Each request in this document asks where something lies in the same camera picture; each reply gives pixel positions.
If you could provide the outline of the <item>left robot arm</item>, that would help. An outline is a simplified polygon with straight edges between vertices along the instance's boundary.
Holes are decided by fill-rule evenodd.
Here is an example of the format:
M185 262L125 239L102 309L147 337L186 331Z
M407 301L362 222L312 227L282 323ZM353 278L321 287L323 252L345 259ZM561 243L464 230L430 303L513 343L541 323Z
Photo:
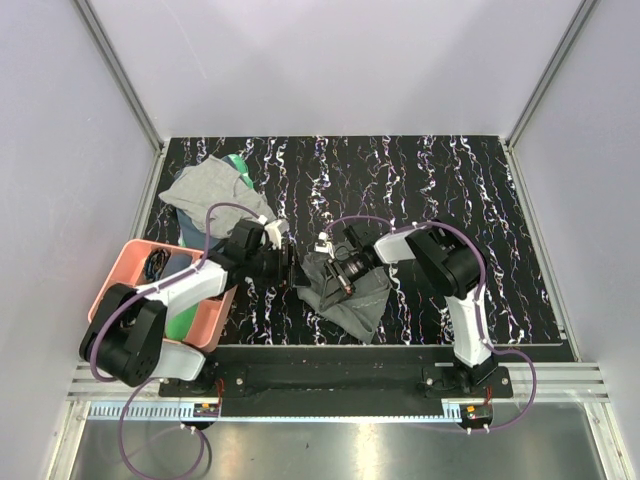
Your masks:
M164 279L141 286L114 282L99 296L79 346L97 380L138 387L177 379L193 395L206 395L216 372L201 350L166 338L167 323L247 279L277 287L308 283L284 219L242 219L229 237L191 255L187 267Z

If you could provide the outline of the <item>dark grey napkin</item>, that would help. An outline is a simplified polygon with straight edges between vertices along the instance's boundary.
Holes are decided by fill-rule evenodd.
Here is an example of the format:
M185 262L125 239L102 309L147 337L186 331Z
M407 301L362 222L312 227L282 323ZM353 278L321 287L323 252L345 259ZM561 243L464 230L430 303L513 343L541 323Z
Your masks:
M302 269L311 286L298 288L300 300L312 310L341 327L357 340L369 344L380 325L385 313L391 282L383 267L378 267L355 281L352 296L326 309L320 307L321 295L326 279L324 261L329 258L322 253L308 253L302 262Z

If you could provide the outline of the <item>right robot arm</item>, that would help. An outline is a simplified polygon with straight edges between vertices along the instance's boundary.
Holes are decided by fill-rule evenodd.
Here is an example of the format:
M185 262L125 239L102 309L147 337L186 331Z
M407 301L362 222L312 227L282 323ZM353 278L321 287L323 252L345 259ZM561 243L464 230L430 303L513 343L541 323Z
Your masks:
M378 267L413 261L447 303L454 331L455 387L470 397L486 389L497 361L484 306L486 260L479 247L456 226L438 220L377 239L351 226L344 233L355 252L324 262L327 277L320 306L325 309L353 297L356 282Z

